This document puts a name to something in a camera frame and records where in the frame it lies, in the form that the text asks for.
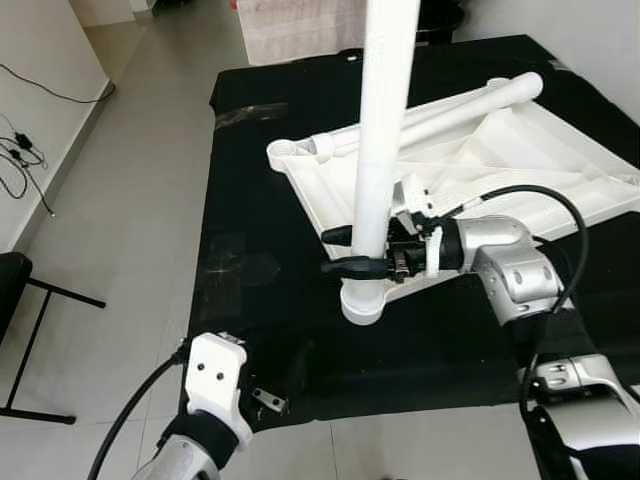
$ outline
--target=black table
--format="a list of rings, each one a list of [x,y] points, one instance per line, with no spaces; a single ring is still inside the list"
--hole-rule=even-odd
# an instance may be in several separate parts
[[[638,166],[638,126],[550,60],[526,36],[421,47],[409,104],[533,70],[545,82],[541,105]],[[319,272],[327,258],[320,241],[286,177],[269,168],[271,140],[358,120],[361,70],[361,56],[342,54],[227,71],[211,98],[217,127],[190,334],[249,338],[253,373],[274,392],[295,352],[313,345],[304,394],[288,416],[265,416],[259,429],[516,399],[515,364],[478,279],[460,277],[389,304],[373,326],[350,324],[340,312],[339,281]],[[640,217],[623,215],[590,234],[579,305],[621,380],[638,383]],[[574,236],[559,244],[576,256]]]

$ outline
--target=white plastic tray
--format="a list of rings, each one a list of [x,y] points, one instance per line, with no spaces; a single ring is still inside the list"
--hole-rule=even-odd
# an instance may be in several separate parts
[[[421,115],[441,111],[474,92],[412,109]],[[357,133],[358,126],[329,134]],[[267,149],[270,164],[287,175],[316,233],[353,222],[357,149],[325,156],[320,137],[278,140]],[[640,171],[534,102],[504,108],[401,150],[396,181],[414,174],[428,189],[434,214],[489,190],[518,183],[551,187],[578,207],[587,225],[628,211],[640,212]],[[516,193],[486,202],[461,217],[504,214],[521,220],[550,240],[575,226],[561,206],[534,193]],[[334,259],[346,247],[325,245]],[[456,276],[423,274],[404,284],[385,282],[387,302]]]

